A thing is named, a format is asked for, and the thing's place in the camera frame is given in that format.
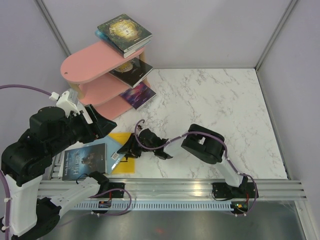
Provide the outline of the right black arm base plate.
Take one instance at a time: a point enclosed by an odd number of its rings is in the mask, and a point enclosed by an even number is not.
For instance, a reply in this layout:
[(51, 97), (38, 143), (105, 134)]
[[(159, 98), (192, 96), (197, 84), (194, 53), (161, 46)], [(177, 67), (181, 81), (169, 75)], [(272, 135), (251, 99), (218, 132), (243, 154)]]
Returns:
[(259, 198), (253, 182), (241, 183), (239, 187), (230, 186), (225, 182), (212, 183), (212, 193), (215, 199), (254, 199)]

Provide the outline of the purple Robinson Crusoe book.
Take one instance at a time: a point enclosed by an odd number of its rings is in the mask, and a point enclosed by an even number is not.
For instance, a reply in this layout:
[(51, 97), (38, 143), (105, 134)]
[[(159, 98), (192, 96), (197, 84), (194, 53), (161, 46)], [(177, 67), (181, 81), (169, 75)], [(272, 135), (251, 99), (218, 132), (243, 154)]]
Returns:
[(127, 89), (120, 94), (135, 110), (141, 109), (144, 105), (156, 97), (156, 93), (149, 88), (145, 83), (140, 82), (135, 88)]

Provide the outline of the teal ocean cover book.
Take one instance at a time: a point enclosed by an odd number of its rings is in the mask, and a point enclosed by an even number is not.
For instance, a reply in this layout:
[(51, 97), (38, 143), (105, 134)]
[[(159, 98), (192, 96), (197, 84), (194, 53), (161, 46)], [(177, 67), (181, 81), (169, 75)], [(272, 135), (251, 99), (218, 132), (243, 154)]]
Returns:
[(98, 29), (95, 31), (95, 36), (98, 37), (100, 40), (104, 41), (107, 43), (110, 47), (112, 47), (114, 50), (117, 51), (118, 54), (120, 54), (123, 58), (127, 58), (133, 53), (137, 52), (141, 48), (143, 48), (145, 45), (147, 45), (150, 40), (145, 40), (142, 43), (139, 43), (137, 46), (132, 47), (128, 51), (123, 51), (121, 50), (115, 43), (113, 43), (106, 35), (104, 35), (101, 31)]

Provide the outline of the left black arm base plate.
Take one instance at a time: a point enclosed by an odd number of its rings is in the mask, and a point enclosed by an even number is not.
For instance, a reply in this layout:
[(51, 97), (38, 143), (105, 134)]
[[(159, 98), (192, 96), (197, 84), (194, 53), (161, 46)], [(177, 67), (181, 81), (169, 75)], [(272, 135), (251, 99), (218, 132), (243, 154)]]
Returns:
[[(102, 192), (106, 192), (108, 190), (112, 189), (125, 189), (125, 183), (124, 182), (110, 182), (108, 184), (108, 187), (105, 188)], [(124, 197), (124, 192), (121, 190), (113, 190), (111, 192), (105, 193), (104, 195), (100, 196), (99, 198), (107, 198), (108, 200), (111, 199), (121, 199)]]

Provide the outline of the green forest cover book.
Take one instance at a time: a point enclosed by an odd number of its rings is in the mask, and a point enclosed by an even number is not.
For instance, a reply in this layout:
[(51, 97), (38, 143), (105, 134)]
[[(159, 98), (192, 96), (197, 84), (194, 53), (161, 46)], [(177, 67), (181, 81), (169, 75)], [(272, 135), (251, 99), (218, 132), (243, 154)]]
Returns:
[(121, 14), (97, 26), (113, 43), (126, 52), (146, 40), (153, 34), (127, 14)]

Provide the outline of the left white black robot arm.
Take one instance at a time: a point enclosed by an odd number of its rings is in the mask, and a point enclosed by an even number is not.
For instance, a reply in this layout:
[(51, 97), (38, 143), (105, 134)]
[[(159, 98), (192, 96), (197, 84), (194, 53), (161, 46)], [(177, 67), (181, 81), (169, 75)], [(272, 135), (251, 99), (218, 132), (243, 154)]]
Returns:
[(83, 200), (105, 197), (109, 179), (98, 171), (66, 192), (38, 198), (43, 175), (53, 158), (75, 143), (88, 144), (106, 137), (116, 123), (100, 115), (92, 105), (82, 112), (66, 112), (58, 106), (40, 109), (29, 119), (29, 128), (1, 155), (0, 176), (7, 191), (1, 230), (7, 239), (36, 240), (52, 231), (61, 217)]

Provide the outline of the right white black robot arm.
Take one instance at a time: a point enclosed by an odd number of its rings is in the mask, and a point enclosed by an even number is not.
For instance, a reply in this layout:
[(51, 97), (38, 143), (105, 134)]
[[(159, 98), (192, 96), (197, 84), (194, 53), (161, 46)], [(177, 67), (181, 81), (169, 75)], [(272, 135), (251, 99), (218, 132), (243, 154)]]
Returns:
[(229, 193), (240, 197), (247, 190), (248, 177), (231, 162), (225, 138), (198, 124), (191, 124), (186, 133), (172, 139), (160, 138), (137, 123), (127, 142), (117, 151), (125, 158), (139, 158), (152, 152), (161, 160), (172, 159), (185, 150), (204, 163), (215, 165), (225, 179)]

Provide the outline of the light blue book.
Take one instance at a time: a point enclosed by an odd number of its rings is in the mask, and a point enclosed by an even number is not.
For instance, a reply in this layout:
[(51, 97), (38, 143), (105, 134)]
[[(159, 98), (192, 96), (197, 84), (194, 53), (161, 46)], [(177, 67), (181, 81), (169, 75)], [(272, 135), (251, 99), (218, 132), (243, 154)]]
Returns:
[(109, 136), (83, 144), (81, 162), (87, 169), (91, 167), (92, 171), (110, 175), (124, 157), (124, 154), (117, 153), (122, 146)]

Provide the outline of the black moon sixpence book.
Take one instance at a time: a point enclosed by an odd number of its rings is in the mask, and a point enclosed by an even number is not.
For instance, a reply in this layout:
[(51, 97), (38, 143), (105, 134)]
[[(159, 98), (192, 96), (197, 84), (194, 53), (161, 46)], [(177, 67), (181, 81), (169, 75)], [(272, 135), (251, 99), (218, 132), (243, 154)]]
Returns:
[(112, 69), (109, 74), (135, 88), (153, 70), (153, 66), (135, 57)]

